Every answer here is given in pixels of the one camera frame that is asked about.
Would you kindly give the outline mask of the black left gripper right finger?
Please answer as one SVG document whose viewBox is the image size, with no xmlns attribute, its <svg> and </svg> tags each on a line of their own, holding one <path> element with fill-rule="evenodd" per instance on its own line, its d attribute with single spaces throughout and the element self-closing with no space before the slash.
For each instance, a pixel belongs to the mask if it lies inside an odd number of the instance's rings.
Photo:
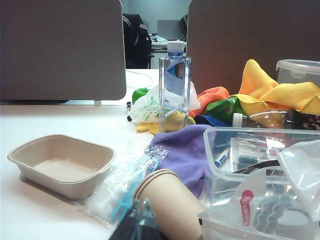
<svg viewBox="0 0 320 240">
<path fill-rule="evenodd" d="M 148 198 L 142 202 L 140 215 L 140 239 L 141 240 L 162 240 L 151 203 Z"/>
</svg>

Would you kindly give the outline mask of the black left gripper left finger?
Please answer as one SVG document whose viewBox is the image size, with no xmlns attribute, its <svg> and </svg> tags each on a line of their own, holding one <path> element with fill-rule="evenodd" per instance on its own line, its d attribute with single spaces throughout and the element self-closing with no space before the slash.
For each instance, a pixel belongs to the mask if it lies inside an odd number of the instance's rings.
<svg viewBox="0 0 320 240">
<path fill-rule="evenodd" d="M 123 219 L 109 238 L 110 240 L 135 240 L 138 217 L 140 213 L 140 204 L 135 201 L 129 210 L 125 213 Z"/>
</svg>

